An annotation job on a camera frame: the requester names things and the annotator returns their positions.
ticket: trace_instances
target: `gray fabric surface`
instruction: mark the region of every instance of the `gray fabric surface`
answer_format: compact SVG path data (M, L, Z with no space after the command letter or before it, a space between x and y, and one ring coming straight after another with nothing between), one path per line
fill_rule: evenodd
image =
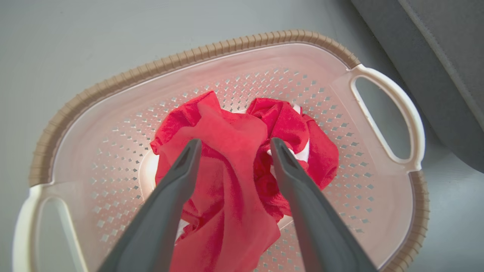
M484 129L484 1L399 1Z
M442 143L466 164L484 172L484 132L433 48L407 12L397 0L352 2L397 68Z

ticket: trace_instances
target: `basket handle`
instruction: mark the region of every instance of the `basket handle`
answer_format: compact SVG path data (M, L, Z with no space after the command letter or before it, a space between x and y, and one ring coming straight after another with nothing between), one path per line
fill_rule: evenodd
M53 200L60 213L62 226L66 232L73 261L78 271L87 271L86 263L80 254L79 243L76 238L74 226L67 205L60 198L46 193L46 184L35 185L30 188L29 198L25 200L15 225L13 245L13 271L14 272L38 272L39 256L37 242L40 230L40 218L45 203Z
M366 119L370 123L373 131L375 132L380 143L384 147L388 156L401 165L404 165L407 172L419 171L422 169L421 162L424 158L425 152L425 133L422 120L420 119L417 108L410 100L405 91L402 90L398 84L388 78L386 75L371 68L364 67L362 64L355 66L351 70L352 79L350 81L350 87L358 104L360 105ZM405 122L407 123L408 132L410 134L410 157L408 159L401 159L397 157L388 146L387 141L378 129L375 121L371 117L368 109L366 108L363 99L356 89L356 79L359 77L366 78L380 87L396 104L400 112L402 113Z

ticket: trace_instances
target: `basket rim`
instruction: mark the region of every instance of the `basket rim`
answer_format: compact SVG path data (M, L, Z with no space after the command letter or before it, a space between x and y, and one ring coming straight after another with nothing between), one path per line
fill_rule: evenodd
M337 57L348 69L360 64L358 58L340 43L317 32L306 30L285 30L244 36L146 63L85 89L57 112L44 129L33 153L29 174L30 187L51 182L55 154L62 139L72 124L94 104L141 82L184 67L234 53L290 43L309 44L324 49ZM383 266L382 270L385 272L405 271L422 247L427 231L429 200L425 178L422 171L409 175L414 193L412 222L404 242Z

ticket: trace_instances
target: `red cloth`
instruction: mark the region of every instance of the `red cloth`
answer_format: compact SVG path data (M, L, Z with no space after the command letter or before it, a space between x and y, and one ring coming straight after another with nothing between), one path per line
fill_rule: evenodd
M288 201L282 196L270 172L272 157L267 154L267 150L271 149L271 138L282 139L294 153L301 152L310 140L308 162L298 162L320 189L336 176L338 148L311 117L296 112L289 102L256 98L246 113L258 117L267 125L267 139L259 148L254 162L254 180L264 207L278 222L284 214L292 214Z
M211 91L163 121L151 143L160 155L157 183L189 140L202 140L195 192L181 215L190 224L177 240L171 272L249 271L279 238L276 222L290 209L270 173L271 137L283 139L296 153L310 138L304 167L320 188L331 182L336 146L310 117L297 114L287 102L255 99L247 114L235 114L222 110Z

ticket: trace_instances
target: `laundry basket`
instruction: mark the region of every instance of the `laundry basket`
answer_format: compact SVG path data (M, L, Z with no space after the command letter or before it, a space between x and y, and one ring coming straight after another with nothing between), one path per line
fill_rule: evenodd
M407 122L410 158L396 157L355 87L383 89ZM403 271L422 246L428 196L420 162L424 131L407 95L337 42L292 30L245 36L185 51L96 84L49 122L34 153L30 196L15 230L14 271L37 271L39 217L57 203L80 271L96 271L152 192L157 157L149 142L167 114L214 90L240 112L256 97L302 107L337 145L340 168L323 190L374 264ZM292 219L254 271L304 271Z

